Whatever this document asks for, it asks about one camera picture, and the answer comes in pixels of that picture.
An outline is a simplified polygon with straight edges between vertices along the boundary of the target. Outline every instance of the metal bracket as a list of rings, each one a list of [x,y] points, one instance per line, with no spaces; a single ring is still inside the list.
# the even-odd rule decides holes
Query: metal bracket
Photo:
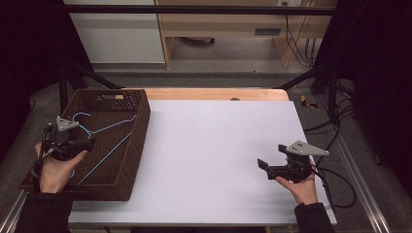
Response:
[[[55,119],[55,123],[57,124],[58,131],[66,131],[66,130],[80,126],[78,122],[64,119],[64,118],[61,118],[60,116],[58,116]]]
[[[296,141],[288,146],[286,151],[297,155],[329,155],[329,151],[319,149],[302,141]]]

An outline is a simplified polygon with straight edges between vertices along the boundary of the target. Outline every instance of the black sleeve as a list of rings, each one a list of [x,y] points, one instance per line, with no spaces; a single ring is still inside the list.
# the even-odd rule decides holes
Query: black sleeve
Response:
[[[68,194],[28,193],[15,232],[67,233],[72,204]]]
[[[334,232],[322,203],[311,205],[300,204],[294,208],[300,233]]]

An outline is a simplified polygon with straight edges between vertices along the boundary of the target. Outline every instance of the metal frame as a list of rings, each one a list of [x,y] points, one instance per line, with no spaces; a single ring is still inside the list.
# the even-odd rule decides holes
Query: metal frame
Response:
[[[287,90],[294,85],[303,82],[306,79],[315,77],[317,75],[320,75],[322,72],[326,71],[327,73],[330,74],[329,71],[332,69],[333,66],[333,61],[334,58],[333,56],[336,55],[337,52],[339,52],[339,46],[341,46],[342,41],[345,39],[345,36],[347,36],[348,33],[350,33],[351,26],[356,23],[357,18],[361,14],[361,10],[364,8],[366,5],[364,4],[360,10],[353,9],[353,10],[337,10],[334,8],[288,8],[288,7],[273,7],[273,8],[268,8],[268,7],[210,7],[210,6],[124,6],[124,5],[65,5],[65,6],[42,6],[42,10],[46,11],[64,11],[65,13],[75,13],[75,14],[81,14],[81,13],[89,13],[89,14],[221,14],[221,15],[288,15],[288,16],[338,16],[341,14],[347,14],[347,13],[352,13],[353,11],[357,11],[358,15],[355,17],[355,19],[349,24],[350,26],[346,29],[346,31],[343,33],[343,35],[339,38],[338,42],[334,45],[332,48],[331,52],[328,53],[326,57],[326,62],[321,63],[321,64],[315,64],[315,67],[308,71],[305,74],[302,74],[301,76],[297,77],[293,81],[286,83],[282,86],[279,87],[274,87],[274,88],[282,88],[284,90]],[[42,19],[39,18],[38,24],[42,24]],[[51,36],[51,34],[46,35],[46,37],[49,37],[49,41],[57,48],[62,48],[61,42],[58,41],[58,39],[54,36]],[[122,86],[115,85],[113,83],[110,83],[106,81],[105,79],[99,77],[96,75],[93,71],[89,71],[88,69],[69,63],[70,59],[61,59],[61,57],[58,57],[57,60],[61,62],[61,72],[59,76],[59,84],[60,84],[60,108],[63,110],[65,106],[67,105],[67,85],[66,81],[69,81],[69,83],[73,82],[73,73],[72,71],[77,71],[80,72],[86,76],[89,76],[98,82],[106,85],[109,88],[122,88]],[[312,90],[316,90],[319,92],[321,89],[325,88],[325,82],[327,82],[327,77],[325,74],[323,74],[323,79],[320,82],[317,83],[322,83],[318,86],[311,87]],[[79,86],[83,85],[81,82],[79,85],[74,85],[72,86],[76,89]],[[334,112],[331,109],[329,109],[329,117],[334,117],[330,114],[330,112]],[[385,221],[385,218],[383,217],[382,213],[380,212],[380,209],[378,205],[376,204],[376,201],[374,200],[372,194],[369,191],[369,188],[367,187],[367,184],[364,182],[361,173],[359,169],[357,168],[355,162],[352,159],[352,156],[349,154],[348,149],[346,148],[346,145],[344,144],[343,140],[339,140],[339,147],[341,148],[343,154],[344,154],[344,164],[347,168],[347,170],[350,173],[350,176],[352,180],[355,182],[355,186],[357,189],[357,192],[359,193],[360,200],[368,214],[368,217],[370,219],[370,222],[375,229],[375,232],[390,232],[389,226]],[[21,205],[23,203],[23,196],[20,195],[17,198],[17,201],[15,205],[12,208],[12,211],[9,213],[8,217],[5,219],[3,224],[0,226],[0,231],[1,232],[13,232],[13,227],[6,229],[5,227],[7,226],[13,226],[17,222],[17,216],[19,213],[19,210],[21,208]]]

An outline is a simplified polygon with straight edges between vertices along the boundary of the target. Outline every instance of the blue wire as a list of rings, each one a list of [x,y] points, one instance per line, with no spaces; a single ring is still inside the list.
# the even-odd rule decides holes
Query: blue wire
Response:
[[[76,117],[77,115],[91,116],[90,114],[86,114],[86,113],[76,113],[76,114],[72,117],[73,121],[75,121],[75,117]],[[120,121],[120,122],[111,124],[111,125],[109,125],[109,126],[106,126],[106,127],[104,127],[104,128],[98,129],[98,130],[96,130],[96,131],[91,131],[91,130],[85,128],[85,127],[82,126],[82,125],[80,125],[80,127],[87,133],[88,139],[89,139],[89,138],[91,137],[91,134],[95,134],[95,133],[101,132],[101,131],[103,131],[103,130],[106,130],[106,129],[108,129],[108,128],[114,127],[114,126],[119,125],[119,124],[122,124],[122,123],[131,122],[131,121],[133,121],[135,118],[136,118],[136,115],[133,116],[133,118],[131,118],[131,119],[122,120],[122,121]]]
[[[102,160],[100,160],[100,162],[97,163],[97,165],[94,166],[94,168],[91,169],[91,171],[88,172],[87,175],[85,175],[82,180],[78,182],[78,184],[81,184],[86,178],[88,178],[94,172],[94,170],[96,170],[97,167],[100,166],[100,164],[102,164],[113,153],[113,151],[115,151],[130,136],[130,134],[131,132],[128,133]]]

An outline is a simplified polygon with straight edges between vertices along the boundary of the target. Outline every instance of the black curtain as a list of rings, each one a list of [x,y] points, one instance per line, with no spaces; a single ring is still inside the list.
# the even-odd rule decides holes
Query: black curtain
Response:
[[[44,10],[62,0],[0,1],[0,159],[7,153],[30,111],[30,96],[58,82],[63,65],[92,70],[68,13]],[[80,74],[70,84],[86,87]]]
[[[332,18],[317,62],[327,62],[339,28],[344,31],[354,16]],[[329,57],[332,67],[339,79],[353,81],[354,104],[378,157],[412,196],[412,1],[370,0],[340,46]],[[322,90],[328,79],[318,76],[314,85]]]

